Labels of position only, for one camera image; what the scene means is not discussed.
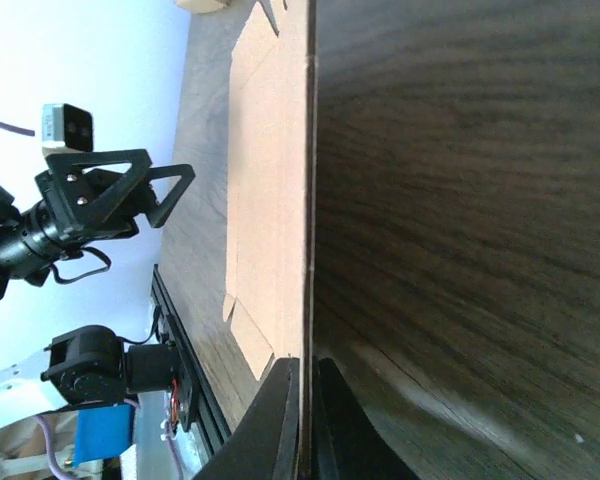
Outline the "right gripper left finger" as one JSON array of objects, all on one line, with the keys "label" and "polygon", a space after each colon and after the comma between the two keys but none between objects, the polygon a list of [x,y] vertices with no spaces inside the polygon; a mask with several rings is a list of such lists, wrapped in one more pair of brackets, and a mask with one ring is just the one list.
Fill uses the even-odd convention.
[{"label": "right gripper left finger", "polygon": [[299,427],[299,360],[275,361],[228,441],[198,479],[294,479]]}]

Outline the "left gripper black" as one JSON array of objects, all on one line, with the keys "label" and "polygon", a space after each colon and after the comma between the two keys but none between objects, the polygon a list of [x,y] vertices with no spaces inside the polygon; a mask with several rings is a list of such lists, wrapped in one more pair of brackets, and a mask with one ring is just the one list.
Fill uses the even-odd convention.
[{"label": "left gripper black", "polygon": [[[131,238],[139,232],[141,214],[152,228],[162,228],[195,179],[189,164],[149,169],[144,149],[52,154],[47,165],[35,181],[53,234],[61,240]],[[159,200],[151,182],[172,177],[176,183]]]}]

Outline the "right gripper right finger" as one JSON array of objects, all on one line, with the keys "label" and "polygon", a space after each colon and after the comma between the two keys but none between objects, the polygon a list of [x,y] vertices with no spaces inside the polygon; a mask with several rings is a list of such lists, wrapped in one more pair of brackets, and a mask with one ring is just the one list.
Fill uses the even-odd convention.
[{"label": "right gripper right finger", "polygon": [[311,477],[418,477],[379,435],[330,358],[314,361]]}]

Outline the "cardboard box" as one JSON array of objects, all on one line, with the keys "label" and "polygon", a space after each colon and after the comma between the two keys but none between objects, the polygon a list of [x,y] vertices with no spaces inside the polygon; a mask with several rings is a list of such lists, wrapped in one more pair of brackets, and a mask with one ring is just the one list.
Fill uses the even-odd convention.
[{"label": "cardboard box", "polygon": [[296,367],[287,453],[297,479],[311,471],[315,108],[315,3],[255,4],[229,77],[223,316],[257,379]]}]

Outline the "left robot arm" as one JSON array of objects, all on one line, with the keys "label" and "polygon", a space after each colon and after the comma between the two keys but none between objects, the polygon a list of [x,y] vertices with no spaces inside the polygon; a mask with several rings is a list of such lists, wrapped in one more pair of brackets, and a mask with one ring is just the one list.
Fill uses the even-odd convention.
[{"label": "left robot arm", "polygon": [[[63,284],[59,262],[95,254],[99,241],[135,236],[139,215],[162,227],[195,177],[188,164],[154,166],[143,149],[53,153],[46,163],[36,177],[42,198],[28,211],[0,186],[0,301],[13,280]],[[172,347],[131,342],[100,325],[73,330],[0,371],[0,429],[170,390],[180,368]]]}]

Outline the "stack of flat cardboard sheets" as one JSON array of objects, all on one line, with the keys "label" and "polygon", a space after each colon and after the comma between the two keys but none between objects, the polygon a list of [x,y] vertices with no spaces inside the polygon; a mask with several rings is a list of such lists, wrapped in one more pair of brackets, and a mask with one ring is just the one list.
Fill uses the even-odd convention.
[{"label": "stack of flat cardboard sheets", "polygon": [[174,0],[174,3],[191,14],[210,14],[227,8],[230,0]]}]

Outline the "black aluminium frame rail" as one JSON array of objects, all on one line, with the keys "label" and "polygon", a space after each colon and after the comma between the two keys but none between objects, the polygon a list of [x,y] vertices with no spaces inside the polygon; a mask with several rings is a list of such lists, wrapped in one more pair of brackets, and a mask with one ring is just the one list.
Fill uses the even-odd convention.
[{"label": "black aluminium frame rail", "polygon": [[179,355],[168,400],[169,420],[185,432],[196,430],[206,454],[213,457],[231,431],[157,264],[153,267],[151,297],[157,315],[157,339]]}]

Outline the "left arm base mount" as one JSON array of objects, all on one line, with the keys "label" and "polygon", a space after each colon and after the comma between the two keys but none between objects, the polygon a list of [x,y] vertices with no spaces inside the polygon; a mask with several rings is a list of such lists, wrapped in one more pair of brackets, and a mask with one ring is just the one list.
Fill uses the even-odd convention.
[{"label": "left arm base mount", "polygon": [[130,345],[125,352],[126,393],[165,392],[170,428],[175,430],[180,426],[187,432],[197,420],[201,395],[194,352],[173,315],[167,315],[161,325],[163,330],[157,343]]}]

